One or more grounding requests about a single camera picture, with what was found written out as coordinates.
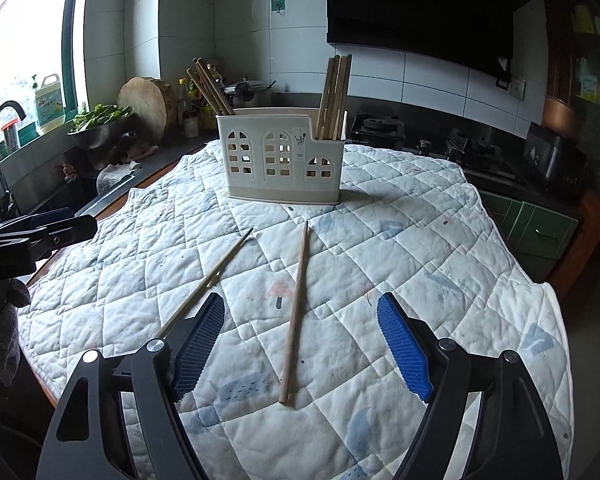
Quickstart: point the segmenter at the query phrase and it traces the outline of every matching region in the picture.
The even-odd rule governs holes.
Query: quilted mat
[[[287,407],[277,397],[305,220],[307,292]],[[19,334],[33,370],[59,397],[85,349],[135,351],[250,227],[213,287],[227,306],[222,332],[177,405],[210,478],[392,477],[425,405],[378,327],[385,292],[469,352],[518,351],[567,474],[573,385],[555,294],[529,280],[475,187],[446,160],[347,146],[341,203],[289,206],[229,198],[221,146],[208,144],[147,189],[131,189],[93,240],[65,250],[32,286]],[[139,472],[150,478],[132,396],[124,405]],[[470,396],[448,479],[461,476],[478,405]]]

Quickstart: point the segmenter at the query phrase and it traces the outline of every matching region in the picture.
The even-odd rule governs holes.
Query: stove knob
[[[428,140],[421,140],[417,147],[417,154],[423,156],[429,156],[429,150],[431,149],[431,143]]]
[[[453,146],[449,146],[446,149],[445,156],[446,156],[446,160],[450,160],[451,162],[455,162],[456,158],[458,157],[458,149],[455,148],[455,147],[453,147]]]

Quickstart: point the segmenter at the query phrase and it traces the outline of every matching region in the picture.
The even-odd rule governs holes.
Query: green cabinet
[[[520,266],[544,282],[567,248],[578,221],[539,205],[480,191],[482,203],[500,228]]]

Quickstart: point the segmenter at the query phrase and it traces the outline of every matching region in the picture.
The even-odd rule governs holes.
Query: floor
[[[583,312],[567,325],[575,410],[570,480],[579,479],[600,450],[600,282]]]

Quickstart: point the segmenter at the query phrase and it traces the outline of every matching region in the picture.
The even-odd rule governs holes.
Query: copper pot
[[[566,139],[577,139],[582,130],[582,122],[576,117],[573,108],[551,95],[544,97],[542,126]]]

